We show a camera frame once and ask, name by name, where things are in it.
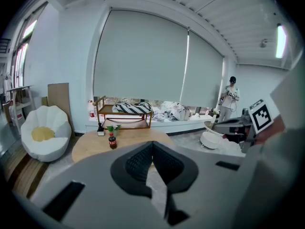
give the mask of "yellow cushion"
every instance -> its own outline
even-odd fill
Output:
[[[32,131],[32,138],[34,141],[42,142],[55,137],[55,133],[48,127],[36,127]]]

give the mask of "wooden floor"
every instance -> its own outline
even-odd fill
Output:
[[[48,165],[30,157],[20,146],[4,165],[5,178],[13,191],[30,198]]]

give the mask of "ceiling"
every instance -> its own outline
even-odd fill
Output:
[[[173,0],[204,18],[224,38],[237,62],[269,62],[285,67],[275,58],[276,27],[281,16],[273,0]],[[259,45],[265,40],[266,47]]]

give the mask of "round wooden table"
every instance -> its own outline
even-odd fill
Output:
[[[72,150],[72,160],[74,163],[95,154],[112,151],[108,141],[108,130],[105,129],[104,133],[105,136],[97,136],[96,131],[91,131],[82,135]],[[166,133],[152,129],[119,130],[116,140],[117,148],[148,141],[158,141],[174,145],[174,142]]]

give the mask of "red bottle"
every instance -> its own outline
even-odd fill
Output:
[[[110,137],[109,137],[109,145],[112,149],[115,149],[117,147],[116,145],[116,138],[113,136],[113,133],[110,132]]]

